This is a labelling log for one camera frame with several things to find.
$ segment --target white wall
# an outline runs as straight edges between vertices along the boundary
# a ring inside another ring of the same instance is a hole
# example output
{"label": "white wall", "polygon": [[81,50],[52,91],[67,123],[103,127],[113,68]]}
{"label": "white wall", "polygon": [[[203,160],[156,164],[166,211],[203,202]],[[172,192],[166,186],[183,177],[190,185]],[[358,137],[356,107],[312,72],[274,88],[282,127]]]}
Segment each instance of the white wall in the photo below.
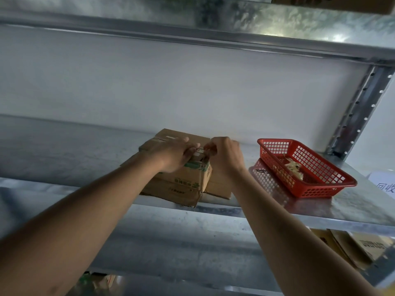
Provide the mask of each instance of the white wall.
{"label": "white wall", "polygon": [[0,27],[0,114],[323,151],[365,65]]}
{"label": "white wall", "polygon": [[395,82],[388,89],[368,121],[346,162],[364,175],[372,171],[395,170]]}

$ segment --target person's left hand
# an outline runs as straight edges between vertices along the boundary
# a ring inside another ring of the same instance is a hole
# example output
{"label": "person's left hand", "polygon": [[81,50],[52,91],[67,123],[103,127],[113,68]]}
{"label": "person's left hand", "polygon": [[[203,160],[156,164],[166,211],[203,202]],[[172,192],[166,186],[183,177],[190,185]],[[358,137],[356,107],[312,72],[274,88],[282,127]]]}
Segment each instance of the person's left hand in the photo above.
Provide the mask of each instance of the person's left hand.
{"label": "person's left hand", "polygon": [[191,144],[188,141],[188,137],[170,139],[169,141],[158,143],[148,153],[160,164],[159,167],[162,172],[175,172],[184,166],[196,149],[200,147],[200,143]]}

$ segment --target box on top shelf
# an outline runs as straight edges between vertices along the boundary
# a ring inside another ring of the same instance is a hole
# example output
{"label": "box on top shelf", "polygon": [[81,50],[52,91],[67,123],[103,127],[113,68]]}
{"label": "box on top shelf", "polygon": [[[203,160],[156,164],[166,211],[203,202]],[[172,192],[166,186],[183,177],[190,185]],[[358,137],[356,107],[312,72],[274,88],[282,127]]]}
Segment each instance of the box on top shelf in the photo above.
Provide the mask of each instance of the box on top shelf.
{"label": "box on top shelf", "polygon": [[203,154],[203,146],[210,141],[210,138],[163,129],[154,138],[141,145],[139,151],[148,151],[158,143],[184,137],[189,137],[191,143],[200,143],[200,149],[177,171],[156,174],[141,194],[160,197],[191,207],[196,206],[203,192],[230,199],[231,191],[225,179],[212,170],[209,159]]}

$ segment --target person's right hand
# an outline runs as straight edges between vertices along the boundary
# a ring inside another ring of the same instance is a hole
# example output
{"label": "person's right hand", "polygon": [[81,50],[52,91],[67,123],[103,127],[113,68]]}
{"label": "person's right hand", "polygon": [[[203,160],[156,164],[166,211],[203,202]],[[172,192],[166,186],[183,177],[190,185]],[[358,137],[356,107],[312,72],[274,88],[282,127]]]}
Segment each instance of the person's right hand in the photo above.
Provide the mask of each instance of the person's right hand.
{"label": "person's right hand", "polygon": [[246,170],[243,153],[237,141],[229,137],[214,137],[204,146],[213,170],[229,176]]}

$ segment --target hand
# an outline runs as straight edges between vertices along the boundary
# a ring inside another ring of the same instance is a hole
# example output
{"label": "hand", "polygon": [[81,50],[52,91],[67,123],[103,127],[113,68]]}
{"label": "hand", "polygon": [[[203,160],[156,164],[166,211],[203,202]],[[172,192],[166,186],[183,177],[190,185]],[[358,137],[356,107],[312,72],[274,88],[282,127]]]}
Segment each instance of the hand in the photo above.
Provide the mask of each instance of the hand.
{"label": "hand", "polygon": [[219,170],[226,176],[246,170],[243,153],[237,141],[229,137],[214,137],[204,149],[213,170]]}
{"label": "hand", "polygon": [[189,161],[200,143],[187,143],[188,137],[170,139],[166,142],[158,143],[148,151],[148,154],[154,158],[160,166],[162,172],[175,172]]}

